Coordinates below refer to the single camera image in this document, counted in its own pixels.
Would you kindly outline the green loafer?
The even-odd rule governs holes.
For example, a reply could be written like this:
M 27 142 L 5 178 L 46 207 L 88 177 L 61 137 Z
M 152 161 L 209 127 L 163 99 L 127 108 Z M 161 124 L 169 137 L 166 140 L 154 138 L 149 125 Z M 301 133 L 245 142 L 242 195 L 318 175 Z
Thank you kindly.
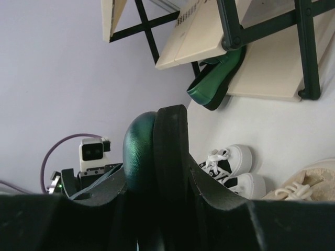
M 145 112 L 130 124 L 123 164 L 136 213 L 140 250 L 186 250 L 187 111 Z
M 246 52 L 247 47 L 243 46 L 201 61 L 199 65 L 203 69 L 187 89 L 191 99 L 210 111 L 216 110 L 226 96 L 233 77 L 244 61 Z

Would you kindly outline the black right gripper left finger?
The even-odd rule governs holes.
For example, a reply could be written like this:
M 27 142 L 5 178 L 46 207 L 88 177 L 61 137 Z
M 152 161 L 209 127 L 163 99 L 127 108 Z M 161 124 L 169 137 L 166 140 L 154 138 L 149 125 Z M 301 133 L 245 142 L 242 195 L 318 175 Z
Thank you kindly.
M 74 199 L 2 195 L 1 250 L 136 250 L 121 164 Z

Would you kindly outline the beige lace sneaker left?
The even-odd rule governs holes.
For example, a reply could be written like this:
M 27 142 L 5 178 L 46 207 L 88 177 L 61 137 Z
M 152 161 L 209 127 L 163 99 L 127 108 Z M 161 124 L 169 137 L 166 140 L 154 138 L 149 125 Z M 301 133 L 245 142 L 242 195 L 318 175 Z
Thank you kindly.
M 303 168 L 262 199 L 334 201 L 334 158 L 323 159 Z

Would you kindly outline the black beige shoe shelf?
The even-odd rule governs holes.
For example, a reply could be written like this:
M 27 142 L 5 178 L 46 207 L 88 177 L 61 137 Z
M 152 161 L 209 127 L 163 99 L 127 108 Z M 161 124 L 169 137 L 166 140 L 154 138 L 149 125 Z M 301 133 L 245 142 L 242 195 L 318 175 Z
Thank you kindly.
M 174 12 L 149 20 L 142 1 L 136 1 L 141 22 L 130 28 L 115 31 L 115 27 L 124 10 L 126 1 L 102 1 L 103 39 L 111 43 L 140 32 L 144 32 L 153 60 L 159 59 L 159 52 L 152 28 L 174 21 L 179 12 Z M 218 11 L 224 37 L 221 45 L 228 51 L 236 50 L 251 42 L 296 26 L 301 56 L 304 88 L 298 92 L 304 100 L 318 100 L 321 96 L 317 51 L 315 41 L 314 17 L 334 9 L 334 1 L 295 1 L 294 9 L 260 22 L 248 28 L 242 28 L 234 1 L 218 1 Z

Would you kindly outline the black white sneaker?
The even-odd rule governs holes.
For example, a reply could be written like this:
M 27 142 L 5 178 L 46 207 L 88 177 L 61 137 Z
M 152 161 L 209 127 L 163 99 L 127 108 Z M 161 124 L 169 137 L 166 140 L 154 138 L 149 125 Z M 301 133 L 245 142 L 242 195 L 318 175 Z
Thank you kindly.
M 254 173 L 244 173 L 234 178 L 227 177 L 221 184 L 246 199 L 261 199 L 266 194 L 264 178 Z
M 252 161 L 252 153 L 248 146 L 231 145 L 225 149 L 212 150 L 199 166 L 215 180 L 221 180 L 248 173 Z

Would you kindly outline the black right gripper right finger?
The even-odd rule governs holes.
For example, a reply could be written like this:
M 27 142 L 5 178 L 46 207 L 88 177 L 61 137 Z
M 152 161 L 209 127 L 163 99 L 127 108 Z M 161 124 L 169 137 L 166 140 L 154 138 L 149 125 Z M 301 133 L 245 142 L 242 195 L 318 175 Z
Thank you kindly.
M 249 200 L 185 156 L 189 224 L 184 250 L 334 250 L 334 203 Z

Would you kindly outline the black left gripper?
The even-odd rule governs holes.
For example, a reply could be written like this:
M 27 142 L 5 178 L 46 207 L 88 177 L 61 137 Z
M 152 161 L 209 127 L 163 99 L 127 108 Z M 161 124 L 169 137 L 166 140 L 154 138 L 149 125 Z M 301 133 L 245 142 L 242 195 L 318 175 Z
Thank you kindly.
M 117 199 L 123 197 L 122 164 L 108 164 L 74 175 L 73 169 L 54 172 L 46 197 L 63 199 Z

